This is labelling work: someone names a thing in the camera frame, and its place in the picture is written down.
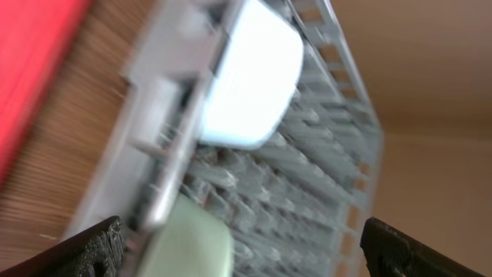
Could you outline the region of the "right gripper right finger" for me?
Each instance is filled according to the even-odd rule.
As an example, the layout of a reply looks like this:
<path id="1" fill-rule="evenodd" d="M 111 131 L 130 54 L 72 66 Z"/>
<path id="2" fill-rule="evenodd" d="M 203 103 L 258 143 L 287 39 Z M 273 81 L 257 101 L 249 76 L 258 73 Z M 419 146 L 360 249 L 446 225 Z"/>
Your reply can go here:
<path id="1" fill-rule="evenodd" d="M 365 222 L 360 247 L 371 277 L 484 277 L 375 217 Z"/>

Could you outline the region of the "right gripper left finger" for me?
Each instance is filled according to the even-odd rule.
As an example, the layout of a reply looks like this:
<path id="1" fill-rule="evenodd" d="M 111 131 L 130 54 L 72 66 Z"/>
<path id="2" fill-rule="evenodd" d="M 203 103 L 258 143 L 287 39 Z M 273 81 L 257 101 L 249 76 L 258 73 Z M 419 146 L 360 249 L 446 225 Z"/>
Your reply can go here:
<path id="1" fill-rule="evenodd" d="M 2 271 L 1 277 L 116 276 L 123 254 L 124 227 L 113 215 Z"/>

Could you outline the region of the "green small bowl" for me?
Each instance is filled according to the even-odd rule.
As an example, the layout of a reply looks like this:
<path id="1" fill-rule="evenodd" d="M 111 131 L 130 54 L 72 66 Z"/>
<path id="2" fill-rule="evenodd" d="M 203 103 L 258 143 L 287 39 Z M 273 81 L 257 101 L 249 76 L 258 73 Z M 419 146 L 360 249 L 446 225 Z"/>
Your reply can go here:
<path id="1" fill-rule="evenodd" d="M 187 197 L 178 196 L 163 229 L 152 236 L 141 277 L 231 277 L 231 230 Z"/>

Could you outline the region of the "light blue bowl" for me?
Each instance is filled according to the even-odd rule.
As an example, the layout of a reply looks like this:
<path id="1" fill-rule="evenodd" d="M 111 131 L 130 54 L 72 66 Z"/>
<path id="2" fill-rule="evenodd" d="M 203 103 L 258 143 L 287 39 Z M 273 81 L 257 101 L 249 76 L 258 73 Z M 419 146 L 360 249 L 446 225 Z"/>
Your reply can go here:
<path id="1" fill-rule="evenodd" d="M 299 32 L 265 2 L 243 2 L 205 102 L 199 141 L 260 148 L 283 119 L 303 62 Z"/>

